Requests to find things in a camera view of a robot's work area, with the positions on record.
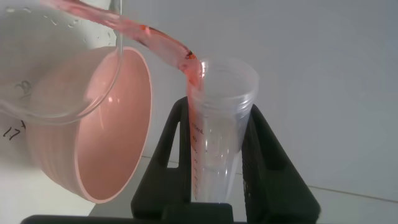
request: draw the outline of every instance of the pink liquid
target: pink liquid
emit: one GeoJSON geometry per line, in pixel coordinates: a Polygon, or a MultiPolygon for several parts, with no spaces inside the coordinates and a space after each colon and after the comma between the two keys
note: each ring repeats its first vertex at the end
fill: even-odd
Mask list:
{"type": "Polygon", "coordinates": [[[181,70],[193,86],[202,89],[201,62],[186,46],[161,31],[79,0],[42,0],[42,2],[52,8],[118,30],[126,37],[146,46],[167,64],[181,70]]]}

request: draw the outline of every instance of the black marker writing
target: black marker writing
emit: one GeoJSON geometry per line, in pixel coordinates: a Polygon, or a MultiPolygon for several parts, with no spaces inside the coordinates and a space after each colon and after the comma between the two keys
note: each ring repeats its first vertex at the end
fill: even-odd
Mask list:
{"type": "Polygon", "coordinates": [[[21,122],[22,122],[22,126],[21,126],[21,127],[23,127],[23,128],[26,130],[26,126],[25,126],[25,123],[24,123],[24,121],[23,121],[23,120],[21,120],[21,122]]]}
{"type": "Polygon", "coordinates": [[[17,133],[15,133],[15,134],[13,134],[11,137],[10,137],[10,139],[9,140],[11,140],[13,137],[15,137],[15,136],[17,136],[21,131],[20,130],[18,130],[18,129],[14,129],[14,130],[16,130],[17,131],[17,133]]]}
{"type": "Polygon", "coordinates": [[[9,131],[11,131],[11,128],[12,128],[12,127],[10,127],[2,136],[3,136],[3,137],[6,137],[6,134],[7,134],[9,131]]]}

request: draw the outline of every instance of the handwritten number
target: handwritten number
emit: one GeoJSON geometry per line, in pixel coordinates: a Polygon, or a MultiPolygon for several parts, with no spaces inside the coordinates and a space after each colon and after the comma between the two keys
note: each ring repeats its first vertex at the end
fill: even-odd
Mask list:
{"type": "Polygon", "coordinates": [[[12,127],[10,127],[10,128],[7,130],[7,132],[5,132],[2,136],[3,136],[3,137],[6,137],[6,134],[7,134],[9,131],[11,131],[11,128],[12,128],[12,127]]]}
{"type": "Polygon", "coordinates": [[[14,129],[14,130],[16,130],[17,131],[17,133],[15,133],[15,134],[13,134],[11,137],[10,137],[10,139],[9,140],[11,140],[13,137],[15,137],[15,136],[17,136],[21,131],[20,130],[18,130],[18,129],[14,129]]]}
{"type": "Polygon", "coordinates": [[[21,120],[21,122],[22,122],[22,126],[21,127],[23,127],[26,130],[25,122],[23,120],[21,120]]]}
{"type": "Polygon", "coordinates": [[[15,87],[21,87],[24,91],[24,95],[30,92],[30,89],[32,88],[30,83],[26,80],[22,81],[20,84],[16,84],[15,87]]]}

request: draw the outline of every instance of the black stand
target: black stand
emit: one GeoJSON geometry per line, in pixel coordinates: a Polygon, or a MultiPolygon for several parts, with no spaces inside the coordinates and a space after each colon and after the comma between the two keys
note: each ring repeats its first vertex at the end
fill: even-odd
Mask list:
{"type": "MultiPolygon", "coordinates": [[[[255,105],[242,145],[242,158],[248,223],[316,222],[320,213],[318,202],[255,105]]],[[[23,223],[233,223],[229,204],[190,201],[190,130],[185,97],[174,104],[131,202],[134,219],[33,216],[23,223]],[[167,168],[178,123],[178,168],[167,168]]]]}

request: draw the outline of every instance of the clear plastic container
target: clear plastic container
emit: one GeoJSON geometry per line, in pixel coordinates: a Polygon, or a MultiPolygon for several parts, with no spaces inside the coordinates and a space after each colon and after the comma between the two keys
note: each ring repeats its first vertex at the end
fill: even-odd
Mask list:
{"type": "Polygon", "coordinates": [[[188,83],[192,189],[197,202],[225,202],[259,77],[235,59],[202,60],[203,90],[188,83]]]}
{"type": "MultiPolygon", "coordinates": [[[[121,14],[120,0],[84,2],[121,14]]],[[[0,2],[0,43],[0,112],[37,123],[69,123],[95,109],[120,64],[100,81],[94,71],[107,55],[121,56],[123,46],[112,29],[41,0],[0,2]],[[96,58],[85,57],[90,50],[96,58]]]]}

